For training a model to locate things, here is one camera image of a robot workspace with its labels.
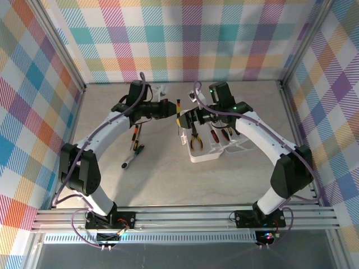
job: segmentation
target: plaid wallpaper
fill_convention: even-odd
[[[0,268],[18,268],[49,201],[80,90],[26,0],[0,1]]]
[[[336,0],[291,81],[324,200],[359,268],[359,0]]]
[[[86,82],[278,80],[321,0],[42,0]]]

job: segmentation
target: colorful plaid wall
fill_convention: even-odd
[[[277,80],[321,0],[43,0],[87,82]]]
[[[359,268],[359,0],[336,0],[291,81],[324,200]]]
[[[79,96],[26,1],[0,1],[1,269],[20,266]]]

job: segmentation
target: checkered fabric backdrop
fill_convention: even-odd
[[[80,90],[26,0],[0,1],[0,268],[18,268],[49,201]]]
[[[42,0],[86,82],[278,80],[321,0]]]
[[[334,2],[289,85],[325,202],[359,268],[359,0]]]

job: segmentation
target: vent grille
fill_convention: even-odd
[[[82,236],[95,242],[95,233],[82,234]],[[152,244],[171,244],[171,243],[247,243],[256,241],[254,232],[207,232],[207,233],[127,233],[121,237],[118,243],[152,243]],[[83,243],[74,233],[57,234],[48,233],[44,239],[45,244],[73,244]]]

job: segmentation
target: yellow-handled pliers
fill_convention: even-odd
[[[191,125],[192,125],[192,138],[191,138],[191,143],[190,143],[191,150],[195,151],[194,142],[195,142],[195,139],[197,139],[199,144],[200,144],[200,150],[202,151],[203,150],[202,140],[201,140],[200,136],[197,133],[197,129],[195,127],[195,124],[192,122]]]

